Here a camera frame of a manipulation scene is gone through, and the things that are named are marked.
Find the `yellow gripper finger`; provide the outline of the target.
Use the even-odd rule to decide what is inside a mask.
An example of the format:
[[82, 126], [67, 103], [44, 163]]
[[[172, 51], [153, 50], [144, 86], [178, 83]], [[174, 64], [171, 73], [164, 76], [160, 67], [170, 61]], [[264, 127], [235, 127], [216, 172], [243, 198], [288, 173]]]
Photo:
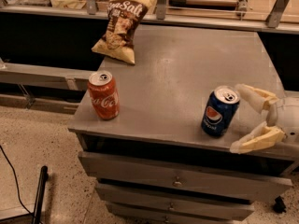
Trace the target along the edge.
[[271, 91], [258, 89], [246, 84], [236, 84], [236, 90], [241, 98], [258, 113], [269, 110], [270, 106], [278, 101], [278, 97]]
[[266, 149], [273, 147], [277, 142], [281, 142], [284, 137], [285, 133], [278, 126], [268, 126], [264, 121], [250, 133], [233, 142], [230, 147], [230, 152], [244, 154]]

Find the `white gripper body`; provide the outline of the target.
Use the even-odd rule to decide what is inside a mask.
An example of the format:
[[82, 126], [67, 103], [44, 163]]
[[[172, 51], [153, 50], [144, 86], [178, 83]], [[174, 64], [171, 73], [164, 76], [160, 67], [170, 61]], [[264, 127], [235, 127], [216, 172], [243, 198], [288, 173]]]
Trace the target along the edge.
[[277, 126], [284, 133], [283, 142], [299, 145], [299, 98], [285, 97], [270, 106], [267, 124]]

